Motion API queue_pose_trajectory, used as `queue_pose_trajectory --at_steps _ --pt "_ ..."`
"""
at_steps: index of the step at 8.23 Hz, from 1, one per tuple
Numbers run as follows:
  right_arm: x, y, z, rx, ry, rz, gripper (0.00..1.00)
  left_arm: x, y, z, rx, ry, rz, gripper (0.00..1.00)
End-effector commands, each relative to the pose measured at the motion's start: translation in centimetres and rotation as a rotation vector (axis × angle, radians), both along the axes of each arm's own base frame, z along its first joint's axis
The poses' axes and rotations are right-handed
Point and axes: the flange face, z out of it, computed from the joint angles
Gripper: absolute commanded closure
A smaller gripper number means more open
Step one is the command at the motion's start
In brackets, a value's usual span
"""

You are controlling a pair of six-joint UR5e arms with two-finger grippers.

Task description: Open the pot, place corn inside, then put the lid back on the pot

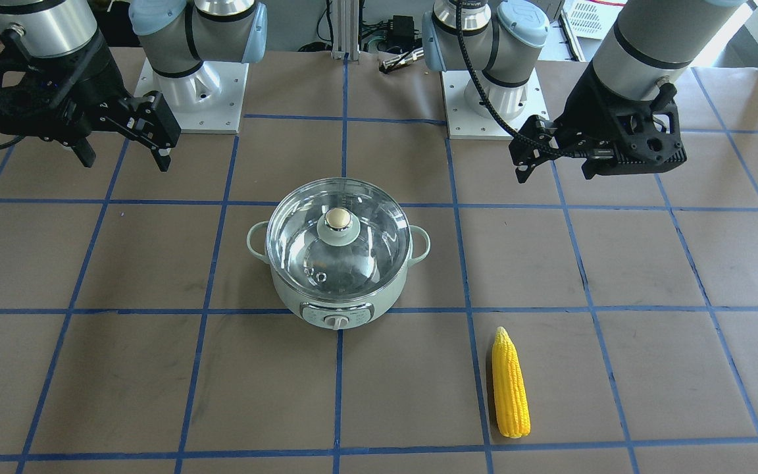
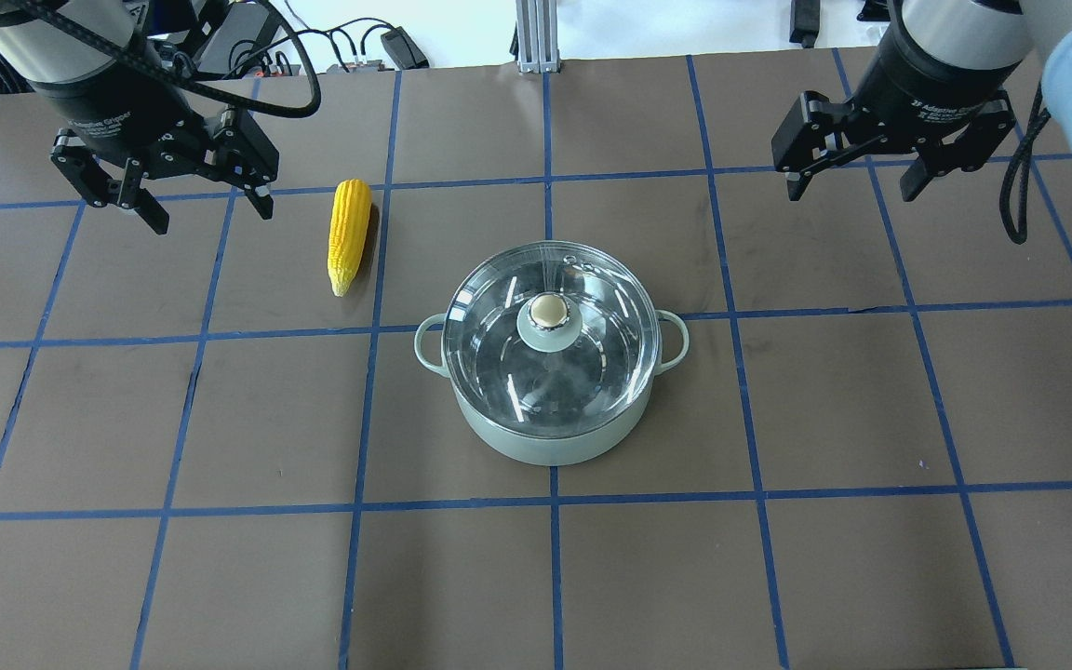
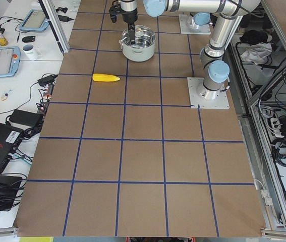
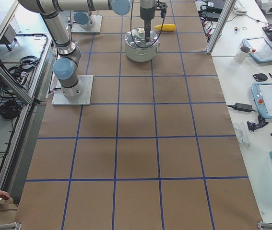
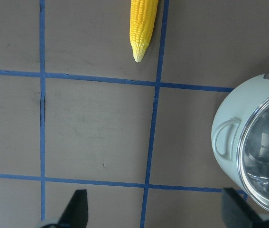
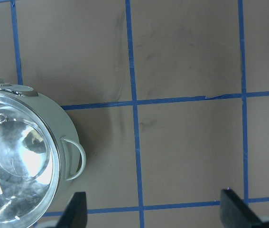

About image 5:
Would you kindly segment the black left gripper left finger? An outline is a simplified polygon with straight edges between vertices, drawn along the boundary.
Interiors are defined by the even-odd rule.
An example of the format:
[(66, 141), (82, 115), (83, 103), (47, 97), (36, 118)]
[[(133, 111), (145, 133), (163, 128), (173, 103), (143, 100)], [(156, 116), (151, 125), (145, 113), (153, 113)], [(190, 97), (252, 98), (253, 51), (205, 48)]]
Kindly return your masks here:
[(58, 221), (59, 228), (85, 228), (88, 223), (87, 190), (76, 190)]

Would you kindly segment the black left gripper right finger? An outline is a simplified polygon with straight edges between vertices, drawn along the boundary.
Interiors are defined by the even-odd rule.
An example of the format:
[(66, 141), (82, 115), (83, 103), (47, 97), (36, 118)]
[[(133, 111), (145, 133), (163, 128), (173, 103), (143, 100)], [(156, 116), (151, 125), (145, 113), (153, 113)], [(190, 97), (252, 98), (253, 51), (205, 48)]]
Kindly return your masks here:
[(233, 188), (222, 190), (222, 220), (227, 228), (259, 228), (262, 219)]

